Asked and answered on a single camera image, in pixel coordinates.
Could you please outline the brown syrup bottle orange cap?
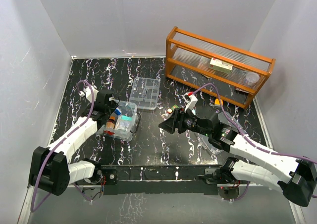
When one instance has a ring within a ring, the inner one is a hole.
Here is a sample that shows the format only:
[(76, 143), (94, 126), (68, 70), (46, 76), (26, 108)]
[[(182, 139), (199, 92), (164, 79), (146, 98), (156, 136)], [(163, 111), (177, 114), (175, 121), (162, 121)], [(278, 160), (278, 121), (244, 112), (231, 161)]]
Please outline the brown syrup bottle orange cap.
[(115, 120), (110, 118), (107, 122), (106, 122), (106, 125), (105, 125), (105, 129), (106, 131), (111, 131), (111, 130), (114, 130), (115, 128)]

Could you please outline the teal topped packet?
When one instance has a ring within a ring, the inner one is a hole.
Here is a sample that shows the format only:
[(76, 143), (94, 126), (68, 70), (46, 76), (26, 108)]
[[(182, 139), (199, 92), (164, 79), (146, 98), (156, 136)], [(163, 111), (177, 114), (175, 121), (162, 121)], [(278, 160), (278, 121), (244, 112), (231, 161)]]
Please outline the teal topped packet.
[(121, 115), (118, 117), (115, 129), (129, 131), (132, 125), (132, 117)]

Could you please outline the blue white bandage roll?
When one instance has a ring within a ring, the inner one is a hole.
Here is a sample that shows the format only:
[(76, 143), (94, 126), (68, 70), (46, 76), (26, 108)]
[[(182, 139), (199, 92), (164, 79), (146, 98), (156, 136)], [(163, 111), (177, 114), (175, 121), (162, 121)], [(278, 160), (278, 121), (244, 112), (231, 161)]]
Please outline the blue white bandage roll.
[(113, 115), (114, 117), (119, 117), (119, 116), (121, 116), (121, 115), (122, 115), (121, 109), (120, 109), (120, 108), (116, 108), (116, 109), (114, 110), (114, 112), (112, 113), (112, 115)]

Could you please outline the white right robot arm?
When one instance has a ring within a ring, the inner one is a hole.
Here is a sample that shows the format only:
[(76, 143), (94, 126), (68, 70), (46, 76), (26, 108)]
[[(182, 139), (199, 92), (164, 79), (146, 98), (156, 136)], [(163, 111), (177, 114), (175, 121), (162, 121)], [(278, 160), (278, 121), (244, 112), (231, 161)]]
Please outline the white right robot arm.
[(307, 157), (278, 153), (249, 138), (226, 112), (197, 107), (195, 112), (175, 108), (159, 125), (173, 134), (187, 130), (204, 135), (219, 150), (233, 154), (220, 169), (206, 174), (209, 182), (248, 181), (277, 190), (290, 202), (307, 207), (317, 186), (315, 162)]

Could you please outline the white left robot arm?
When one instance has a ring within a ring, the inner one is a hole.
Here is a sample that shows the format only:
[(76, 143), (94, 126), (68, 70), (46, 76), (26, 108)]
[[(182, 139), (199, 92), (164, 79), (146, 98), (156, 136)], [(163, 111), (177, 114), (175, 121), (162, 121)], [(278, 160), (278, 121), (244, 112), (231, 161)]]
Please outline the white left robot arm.
[(53, 195), (61, 195), (68, 185), (87, 179), (96, 184), (102, 179), (102, 171), (96, 168), (97, 163), (91, 160), (70, 164), (72, 156), (88, 138), (102, 131), (111, 114), (118, 107), (119, 100), (110, 90), (94, 90), (94, 108), (89, 115), (88, 105), (76, 123), (58, 140), (46, 147), (37, 147), (32, 155), (28, 183), (35, 186), (45, 158), (50, 152), (47, 164), (43, 168), (38, 188)]

